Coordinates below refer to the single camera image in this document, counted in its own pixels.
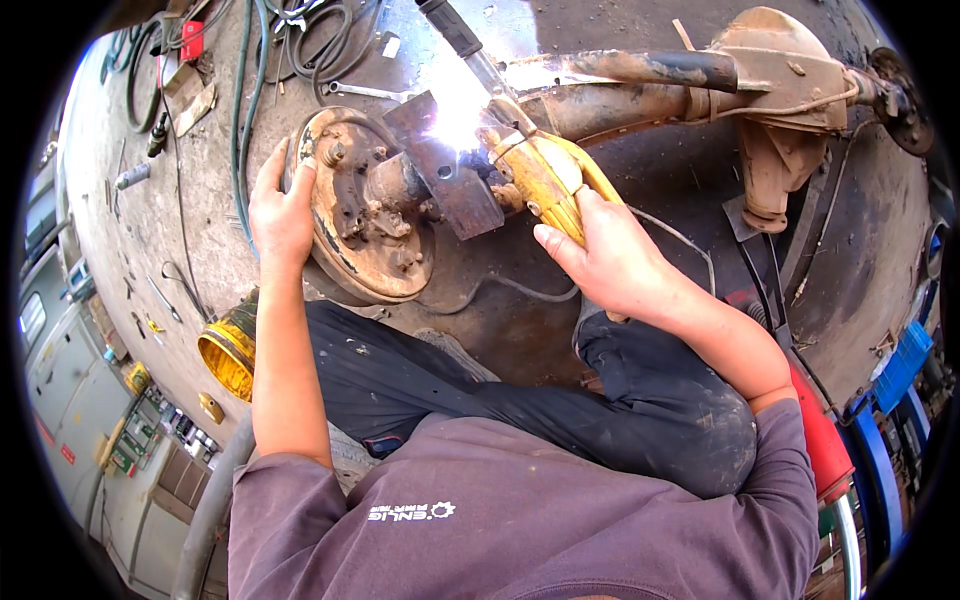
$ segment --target purple sweatshirt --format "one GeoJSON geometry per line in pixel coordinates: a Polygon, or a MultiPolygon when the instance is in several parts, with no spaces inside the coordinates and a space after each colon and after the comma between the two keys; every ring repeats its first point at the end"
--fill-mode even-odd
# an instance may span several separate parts
{"type": "Polygon", "coordinates": [[[268,455],[234,477],[230,598],[798,598],[819,547],[800,405],[756,426],[743,491],[711,500],[480,418],[418,429],[346,498],[268,455]]]}

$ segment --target black pants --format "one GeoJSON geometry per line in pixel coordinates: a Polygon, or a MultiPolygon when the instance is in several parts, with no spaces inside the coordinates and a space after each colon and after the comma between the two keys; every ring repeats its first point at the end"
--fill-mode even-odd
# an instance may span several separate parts
{"type": "Polygon", "coordinates": [[[477,383],[449,355],[321,300],[306,306],[327,418],[386,454],[430,413],[487,417],[619,471],[711,498],[736,493],[754,465],[746,401],[683,341],[648,324],[587,319],[580,357],[606,396],[477,383]]]}

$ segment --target black handle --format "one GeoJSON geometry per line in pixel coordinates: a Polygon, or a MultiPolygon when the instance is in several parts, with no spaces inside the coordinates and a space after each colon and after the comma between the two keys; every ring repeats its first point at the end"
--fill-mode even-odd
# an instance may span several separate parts
{"type": "Polygon", "coordinates": [[[480,39],[446,0],[417,0],[417,6],[461,59],[483,48],[480,39]]]}

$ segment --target blue plastic crate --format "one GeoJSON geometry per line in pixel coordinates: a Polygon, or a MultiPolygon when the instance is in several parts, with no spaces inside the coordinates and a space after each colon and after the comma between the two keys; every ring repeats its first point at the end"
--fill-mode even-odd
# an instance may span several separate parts
{"type": "Polygon", "coordinates": [[[897,351],[890,358],[886,368],[876,379],[874,396],[876,405],[889,415],[890,411],[906,394],[907,388],[913,385],[913,380],[924,365],[926,354],[933,347],[933,340],[926,335],[922,325],[911,322],[900,336],[897,351]]]}

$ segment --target hand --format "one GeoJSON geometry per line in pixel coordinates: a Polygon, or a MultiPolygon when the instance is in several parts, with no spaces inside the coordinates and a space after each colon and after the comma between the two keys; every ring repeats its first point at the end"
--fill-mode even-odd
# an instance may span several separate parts
{"type": "Polygon", "coordinates": [[[308,156],[294,174],[290,192],[278,189],[289,138],[274,148],[256,176],[250,201],[250,228],[260,254],[260,278],[296,274],[313,246],[313,216],[310,196],[317,179],[317,161],[308,156]]]}
{"type": "Polygon", "coordinates": [[[586,247],[548,225],[534,237],[581,291],[604,309],[661,326],[704,292],[671,265],[626,206],[585,185],[576,193],[586,247]]]}

